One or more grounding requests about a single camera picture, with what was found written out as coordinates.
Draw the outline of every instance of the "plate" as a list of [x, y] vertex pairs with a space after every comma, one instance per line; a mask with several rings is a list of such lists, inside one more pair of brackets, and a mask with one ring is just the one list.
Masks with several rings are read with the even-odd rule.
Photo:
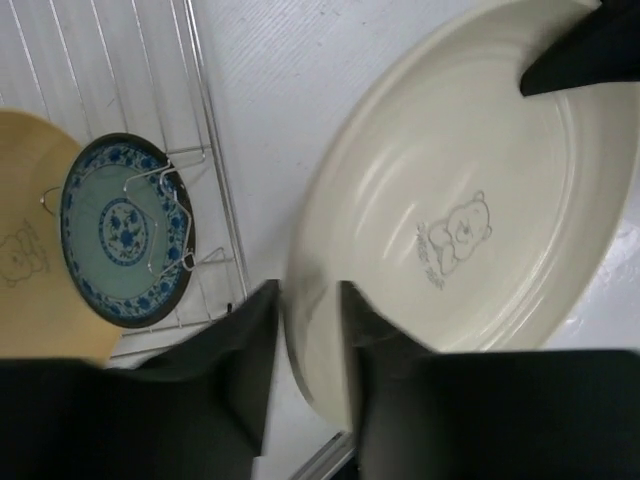
[[284, 284], [296, 380], [336, 426], [352, 427], [338, 281], [447, 352], [537, 348], [579, 300], [634, 178], [638, 89], [524, 99], [518, 85], [591, 8], [483, 3], [396, 63], [338, 133]]
[[168, 167], [150, 142], [116, 133], [88, 145], [65, 180], [59, 221], [68, 270], [115, 325], [159, 322], [189, 283], [192, 265], [182, 258], [195, 250], [193, 212], [178, 173], [163, 173]]
[[121, 329], [102, 320], [69, 279], [55, 220], [40, 197], [60, 185], [80, 146], [46, 120], [0, 109], [0, 357], [104, 363]]

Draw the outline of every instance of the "dark plate rim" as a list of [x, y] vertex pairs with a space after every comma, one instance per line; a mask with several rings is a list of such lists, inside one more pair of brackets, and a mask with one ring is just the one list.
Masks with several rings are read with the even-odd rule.
[[[132, 133], [110, 133], [107, 135], [103, 135], [99, 138], [96, 138], [91, 143], [89, 143], [84, 149], [82, 149], [82, 151], [76, 156], [75, 160], [69, 167], [69, 173], [73, 171], [74, 167], [80, 161], [82, 161], [89, 153], [91, 153], [94, 149], [98, 147], [102, 147], [104, 145], [112, 144], [112, 143], [129, 143], [131, 145], [134, 145], [148, 152], [149, 155], [154, 157], [158, 161], [158, 163], [160, 163], [161, 165], [163, 166], [169, 165], [169, 157], [167, 156], [167, 154], [164, 153], [162, 150], [160, 150], [158, 147], [156, 147], [150, 141], [142, 137], [139, 137], [137, 135], [134, 135]], [[68, 191], [70, 177], [71, 175], [67, 174], [67, 178], [65, 179], [64, 184], [62, 186], [60, 198], [64, 198], [65, 192]], [[180, 204], [185, 208], [185, 210], [189, 212], [189, 214], [191, 215], [191, 218], [194, 218], [193, 208], [191, 206], [191, 200], [189, 198], [189, 194], [187, 193], [187, 187], [182, 181], [180, 174], [178, 172], [171, 172], [167, 174], [166, 177], [176, 187], [178, 201], [180, 202]], [[58, 228], [59, 228], [59, 231], [62, 232], [63, 225], [62, 225], [61, 210], [58, 212]], [[64, 263], [65, 263], [67, 272], [69, 272], [69, 276], [71, 277], [71, 280], [73, 281], [73, 284], [75, 285], [76, 290], [79, 292], [80, 296], [85, 301], [85, 303], [89, 305], [89, 307], [94, 312], [96, 312], [100, 317], [102, 317], [109, 323], [112, 323], [122, 328], [129, 328], [129, 329], [146, 328], [146, 327], [155, 325], [156, 323], [165, 319], [176, 308], [178, 303], [180, 303], [180, 300], [184, 296], [187, 290], [187, 287], [189, 286], [189, 280], [191, 279], [190, 270], [187, 270], [182, 266], [174, 267], [174, 268], [181, 268], [182, 272], [178, 278], [178, 281], [176, 282], [176, 287], [173, 293], [169, 296], [169, 298], [161, 306], [156, 308], [151, 314], [137, 317], [136, 320], [127, 320], [127, 319], [118, 317], [116, 315], [113, 315], [112, 313], [104, 312], [96, 308], [92, 304], [90, 299], [87, 297], [87, 295], [85, 295], [82, 288], [80, 287], [76, 276], [73, 274], [73, 270], [71, 268], [70, 261], [67, 255], [67, 249], [64, 247], [62, 238], [60, 238], [60, 247], [62, 249], [62, 254], [64, 257]], [[187, 248], [190, 251], [195, 253], [195, 250], [196, 250], [195, 222], [191, 223], [191, 231], [189, 232], [189, 236], [187, 238]]]

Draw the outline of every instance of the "blue floral pattern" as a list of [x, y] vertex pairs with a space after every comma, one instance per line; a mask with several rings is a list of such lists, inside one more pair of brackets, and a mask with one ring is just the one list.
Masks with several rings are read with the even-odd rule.
[[[173, 267], [145, 292], [134, 298], [113, 298], [98, 291], [96, 286], [84, 276], [82, 266], [74, 257], [71, 218], [74, 198], [82, 188], [82, 180], [104, 166], [106, 162], [110, 165], [126, 166], [139, 173], [165, 166], [149, 153], [125, 142], [102, 145], [79, 158], [73, 165], [62, 192], [63, 208], [60, 221], [62, 247], [76, 285], [91, 306], [98, 313], [107, 317], [115, 316], [123, 323], [135, 327], [136, 321], [146, 321], [169, 302], [185, 273], [182, 264], [176, 264], [176, 262], [182, 257], [188, 241], [187, 217], [178, 205], [171, 201], [176, 192], [173, 182], [165, 177], [163, 185], [160, 186], [159, 174], [146, 177], [146, 181], [156, 190], [166, 213], [168, 246], [162, 270], [172, 265]], [[104, 207], [98, 228], [102, 247], [112, 261], [124, 268], [146, 268], [146, 264], [139, 263], [148, 248], [150, 234], [146, 221], [144, 214], [124, 198], [114, 199]]]
[[149, 246], [144, 215], [126, 198], [111, 200], [100, 215], [98, 235], [102, 250], [116, 265], [135, 265]]

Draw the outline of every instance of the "small floral plate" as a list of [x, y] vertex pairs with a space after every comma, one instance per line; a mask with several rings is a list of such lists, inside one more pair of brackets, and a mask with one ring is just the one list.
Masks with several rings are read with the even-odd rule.
[[167, 165], [140, 137], [106, 135], [80, 153], [62, 189], [60, 234], [71, 277], [98, 314], [125, 328], [166, 317], [191, 276], [180, 260], [194, 251], [195, 231], [176, 201], [193, 217], [191, 203], [177, 172], [161, 177]]

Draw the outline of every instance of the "dish rack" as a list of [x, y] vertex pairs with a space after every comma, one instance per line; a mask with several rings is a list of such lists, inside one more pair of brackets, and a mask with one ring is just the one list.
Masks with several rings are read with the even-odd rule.
[[193, 335], [249, 289], [197, 19], [192, 0], [0, 0], [0, 106], [46, 117], [80, 144], [112, 132], [144, 137], [167, 153], [191, 198], [189, 287], [162, 322], [123, 334], [114, 365]]

